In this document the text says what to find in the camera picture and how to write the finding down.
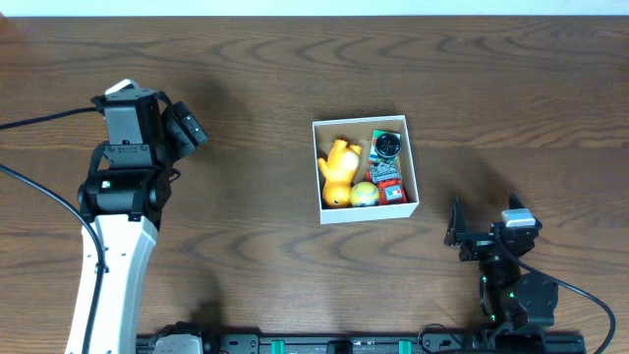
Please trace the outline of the black round lid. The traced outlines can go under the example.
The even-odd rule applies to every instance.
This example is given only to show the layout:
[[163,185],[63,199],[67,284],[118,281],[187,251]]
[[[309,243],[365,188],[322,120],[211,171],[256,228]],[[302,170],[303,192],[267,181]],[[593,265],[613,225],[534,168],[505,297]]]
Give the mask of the black round lid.
[[396,157],[401,147],[401,140],[398,135],[394,133],[383,133],[377,137],[374,143],[374,150],[382,159],[392,159]]

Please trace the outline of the colourful puzzle cube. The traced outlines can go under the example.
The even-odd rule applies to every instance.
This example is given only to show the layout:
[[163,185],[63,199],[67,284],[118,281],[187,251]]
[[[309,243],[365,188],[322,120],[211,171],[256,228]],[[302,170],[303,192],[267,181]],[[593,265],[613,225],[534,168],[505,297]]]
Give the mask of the colourful puzzle cube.
[[398,154],[396,157],[394,157],[392,159],[382,159],[382,158],[380,158],[376,154],[376,152],[374,150],[374,143],[375,143],[375,140],[377,139],[377,137],[380,136],[383,133],[393,133],[393,132],[387,132],[387,131],[381,131],[381,130],[373,130],[372,131],[372,144],[371,144],[371,149],[370,149],[369,162],[380,163],[382,161],[395,160],[397,158],[397,156],[399,155]]

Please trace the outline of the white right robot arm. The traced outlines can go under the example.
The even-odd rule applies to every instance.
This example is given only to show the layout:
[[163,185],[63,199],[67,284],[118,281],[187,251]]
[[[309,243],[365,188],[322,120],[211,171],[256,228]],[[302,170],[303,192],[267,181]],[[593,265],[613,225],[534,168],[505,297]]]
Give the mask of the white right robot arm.
[[[313,123],[320,161],[318,208],[323,224],[409,217],[420,204],[404,116],[349,118]],[[541,223],[516,196],[487,232],[466,227],[454,206],[446,242],[463,262],[480,266],[480,300],[490,324],[482,329],[432,326],[419,335],[219,334],[188,324],[139,342],[141,353],[551,353],[559,346],[546,329],[554,323],[558,288],[534,272],[523,273]]]

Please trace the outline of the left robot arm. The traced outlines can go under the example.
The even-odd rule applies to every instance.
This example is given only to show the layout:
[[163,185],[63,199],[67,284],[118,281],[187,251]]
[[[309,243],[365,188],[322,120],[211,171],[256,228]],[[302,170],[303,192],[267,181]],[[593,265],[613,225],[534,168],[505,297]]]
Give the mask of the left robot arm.
[[124,80],[92,100],[108,139],[79,187],[83,264],[66,350],[133,353],[143,280],[160,229],[174,164],[207,134],[188,106]]

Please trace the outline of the white cardboard box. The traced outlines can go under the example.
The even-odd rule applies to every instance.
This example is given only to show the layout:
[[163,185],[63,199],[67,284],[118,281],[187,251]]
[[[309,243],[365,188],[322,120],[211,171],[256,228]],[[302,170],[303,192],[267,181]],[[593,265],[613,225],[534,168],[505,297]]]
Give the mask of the white cardboard box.
[[[323,172],[318,168],[318,160],[328,158],[335,140],[347,141],[347,147],[350,145],[361,146],[363,150],[360,164],[357,166],[357,174],[352,180],[353,183],[360,182],[365,178],[369,169],[368,160],[371,154],[374,130],[400,135],[401,151],[397,156],[396,165],[401,172],[402,189],[406,194],[407,202],[389,206],[345,206],[342,208],[327,206],[323,198],[326,180]],[[409,132],[404,115],[315,121],[313,122],[313,139],[317,201],[321,224],[409,217],[420,204]]]

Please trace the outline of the yellow grey striped ball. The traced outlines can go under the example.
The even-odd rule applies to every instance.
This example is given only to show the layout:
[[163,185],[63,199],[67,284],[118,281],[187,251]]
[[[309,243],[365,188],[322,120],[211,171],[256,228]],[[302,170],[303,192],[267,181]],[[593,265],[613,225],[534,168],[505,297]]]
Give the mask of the yellow grey striped ball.
[[352,207],[373,207],[379,204],[378,187],[371,182],[360,182],[350,191]]

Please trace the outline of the red toy truck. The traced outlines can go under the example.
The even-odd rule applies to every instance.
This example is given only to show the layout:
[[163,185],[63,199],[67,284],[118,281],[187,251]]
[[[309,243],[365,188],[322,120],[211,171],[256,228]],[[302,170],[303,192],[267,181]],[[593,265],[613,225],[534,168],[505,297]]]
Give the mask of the red toy truck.
[[405,204],[408,202],[402,184],[402,177],[393,161],[371,164],[366,172],[366,179],[375,184],[379,192],[381,206]]

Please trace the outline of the orange rubber animal toy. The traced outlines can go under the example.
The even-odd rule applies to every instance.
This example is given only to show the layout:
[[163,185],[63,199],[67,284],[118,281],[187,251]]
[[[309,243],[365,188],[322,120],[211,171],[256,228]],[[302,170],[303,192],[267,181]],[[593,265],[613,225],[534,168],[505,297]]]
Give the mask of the orange rubber animal toy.
[[322,199],[331,208],[347,207],[353,179],[358,171],[362,148],[345,140],[336,140],[327,159],[320,157],[317,165],[325,181]]

